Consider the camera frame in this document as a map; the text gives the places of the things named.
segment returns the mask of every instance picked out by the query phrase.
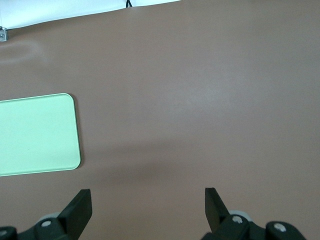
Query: white surface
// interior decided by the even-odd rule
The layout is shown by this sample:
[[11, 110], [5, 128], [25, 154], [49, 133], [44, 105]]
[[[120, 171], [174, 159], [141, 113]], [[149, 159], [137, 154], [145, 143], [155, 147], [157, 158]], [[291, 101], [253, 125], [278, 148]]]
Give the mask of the white surface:
[[[131, 0], [133, 7], [178, 0]], [[34, 24], [126, 8], [127, 0], [0, 0], [0, 26], [15, 29]]]

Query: silver screw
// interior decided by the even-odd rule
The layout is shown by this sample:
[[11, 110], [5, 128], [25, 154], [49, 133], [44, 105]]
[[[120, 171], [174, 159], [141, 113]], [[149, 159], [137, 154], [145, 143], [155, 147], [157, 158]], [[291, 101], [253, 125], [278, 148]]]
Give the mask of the silver screw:
[[51, 221], [48, 220], [48, 221], [44, 221], [42, 224], [41, 224], [41, 227], [48, 227], [49, 225], [51, 224]]
[[242, 220], [242, 218], [241, 217], [239, 217], [239, 216], [234, 216], [233, 218], [232, 218], [232, 221], [234, 221], [235, 223], [237, 223], [237, 224], [242, 224], [244, 221]]
[[0, 237], [2, 237], [2, 236], [4, 236], [4, 235], [6, 235], [7, 233], [8, 233], [8, 231], [7, 231], [7, 230], [0, 231]]
[[279, 230], [282, 233], [287, 231], [286, 227], [283, 226], [281, 223], [275, 223], [273, 226], [275, 229]]

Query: green tray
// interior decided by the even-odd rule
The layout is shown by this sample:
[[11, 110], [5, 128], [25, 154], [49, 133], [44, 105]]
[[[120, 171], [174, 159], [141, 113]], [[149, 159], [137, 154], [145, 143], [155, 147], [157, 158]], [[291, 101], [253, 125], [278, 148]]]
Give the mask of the green tray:
[[72, 170], [80, 161], [69, 94], [0, 101], [0, 176]]

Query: black cable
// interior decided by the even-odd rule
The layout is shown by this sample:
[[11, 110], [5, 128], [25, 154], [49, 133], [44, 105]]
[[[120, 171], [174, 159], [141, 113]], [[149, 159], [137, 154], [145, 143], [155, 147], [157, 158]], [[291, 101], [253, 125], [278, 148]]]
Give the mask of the black cable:
[[128, 5], [130, 5], [130, 7], [132, 7], [132, 4], [131, 4], [130, 0], [126, 0], [125, 7], [127, 8], [127, 7], [128, 7]]

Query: brown table surface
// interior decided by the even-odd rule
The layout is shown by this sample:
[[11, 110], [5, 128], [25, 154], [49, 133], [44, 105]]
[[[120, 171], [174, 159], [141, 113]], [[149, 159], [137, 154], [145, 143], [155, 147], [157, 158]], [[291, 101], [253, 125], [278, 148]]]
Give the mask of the brown table surface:
[[199, 240], [205, 187], [309, 240], [320, 219], [320, 1], [183, 0], [0, 44], [0, 100], [70, 93], [82, 164], [0, 178], [18, 231], [90, 188], [81, 240]]

